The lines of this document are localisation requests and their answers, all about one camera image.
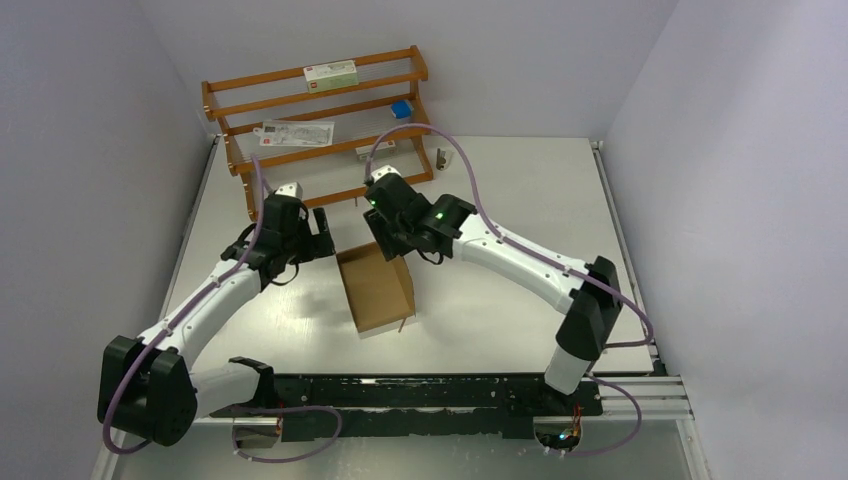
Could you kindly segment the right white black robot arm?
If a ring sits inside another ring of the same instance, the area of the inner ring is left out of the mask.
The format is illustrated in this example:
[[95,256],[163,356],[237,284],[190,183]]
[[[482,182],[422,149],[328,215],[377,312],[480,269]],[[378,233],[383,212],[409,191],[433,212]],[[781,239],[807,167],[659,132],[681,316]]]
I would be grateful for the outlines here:
[[364,219],[385,259],[415,252],[435,265],[468,262],[525,288],[562,315],[539,398],[553,414],[573,406],[623,307],[616,266],[603,256],[585,262],[533,247],[488,225],[476,206],[455,195],[430,202],[391,167],[373,173],[365,186],[370,208]]

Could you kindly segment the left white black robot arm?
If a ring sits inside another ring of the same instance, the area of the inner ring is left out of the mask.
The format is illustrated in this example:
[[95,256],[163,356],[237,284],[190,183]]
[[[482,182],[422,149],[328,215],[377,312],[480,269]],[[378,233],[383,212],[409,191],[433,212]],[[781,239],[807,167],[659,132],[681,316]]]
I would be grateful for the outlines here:
[[188,299],[142,333],[117,336],[105,347],[97,404],[105,445],[131,453],[112,439],[112,430],[120,430],[141,438],[143,446],[171,446],[198,418],[225,409],[261,416],[278,407],[268,364],[236,356],[218,368],[193,367],[239,310],[281,284],[277,278],[287,268],[334,253],[323,208],[309,209],[284,189],[269,194],[256,221],[223,250]]

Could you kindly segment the brown cardboard box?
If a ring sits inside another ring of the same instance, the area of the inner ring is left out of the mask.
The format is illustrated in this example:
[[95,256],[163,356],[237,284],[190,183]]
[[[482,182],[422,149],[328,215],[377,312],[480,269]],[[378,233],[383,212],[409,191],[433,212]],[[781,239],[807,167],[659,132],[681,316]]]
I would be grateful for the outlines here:
[[401,320],[415,317],[413,280],[403,257],[388,261],[372,242],[339,252],[336,260],[361,339],[398,332]]

